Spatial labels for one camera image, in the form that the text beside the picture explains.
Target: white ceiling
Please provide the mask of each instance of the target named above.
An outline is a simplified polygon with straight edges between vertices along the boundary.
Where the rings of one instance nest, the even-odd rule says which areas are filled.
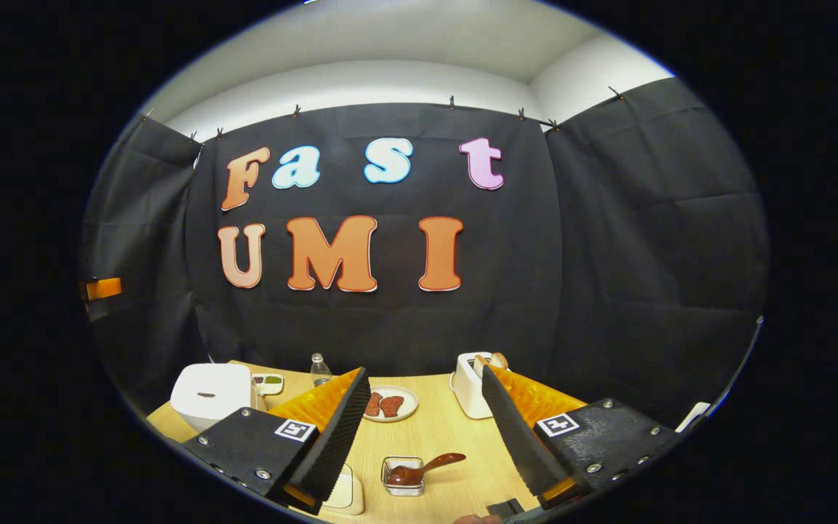
[[[602,31],[535,0],[318,0],[220,44],[170,79],[143,111],[165,122],[270,74],[349,60],[422,60],[530,83]]]

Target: white plate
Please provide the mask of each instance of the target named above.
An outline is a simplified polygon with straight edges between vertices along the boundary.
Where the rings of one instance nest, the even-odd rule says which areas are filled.
[[[409,417],[412,415],[413,411],[416,411],[417,405],[419,405],[419,398],[415,395],[414,392],[406,388],[400,388],[399,386],[370,386],[370,392],[373,394],[381,394],[383,398],[387,398],[388,396],[399,395],[403,397],[403,405],[400,405],[398,415],[396,417],[386,418],[383,417],[383,411],[380,411],[376,417],[370,417],[369,415],[364,415],[369,421],[375,422],[395,422],[395,421],[402,421],[403,418]]]

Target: pink letter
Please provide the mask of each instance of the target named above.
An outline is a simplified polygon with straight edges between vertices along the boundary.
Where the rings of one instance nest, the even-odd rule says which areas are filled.
[[[499,160],[502,153],[499,149],[491,147],[489,140],[470,140],[458,146],[458,150],[468,155],[468,175],[475,186],[492,191],[503,185],[503,176],[490,169],[491,159]]]

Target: white toaster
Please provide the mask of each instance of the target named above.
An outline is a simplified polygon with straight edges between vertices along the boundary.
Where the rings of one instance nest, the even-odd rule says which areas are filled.
[[[483,399],[480,391],[480,377],[474,372],[474,358],[480,355],[487,362],[492,354],[489,352],[472,352],[472,354],[458,355],[455,372],[449,380],[448,387],[455,392],[458,404],[470,418],[491,418],[490,406]]]

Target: orange letter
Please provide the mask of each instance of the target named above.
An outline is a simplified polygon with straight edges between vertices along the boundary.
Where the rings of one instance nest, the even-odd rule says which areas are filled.
[[[377,281],[370,276],[370,233],[376,228],[377,221],[369,216],[349,216],[329,245],[315,218],[290,220],[287,230],[293,235],[293,275],[287,285],[297,291],[315,289],[316,281],[309,276],[312,265],[320,285],[329,289],[343,265],[339,289],[358,293],[377,289]]]
[[[426,274],[419,279],[423,291],[455,291],[461,277],[455,274],[455,240],[465,228],[457,218],[432,216],[419,221],[426,232]]]
[[[222,271],[226,279],[235,287],[252,288],[260,282],[260,237],[263,236],[263,223],[249,223],[245,226],[247,237],[247,271],[239,269],[236,261],[235,241],[239,238],[239,229],[219,229],[219,242],[222,245]]]
[[[245,183],[249,188],[253,188],[254,183],[257,182],[257,164],[265,163],[269,159],[270,149],[262,147],[228,163],[228,188],[226,199],[222,202],[222,211],[235,209],[247,202]]]

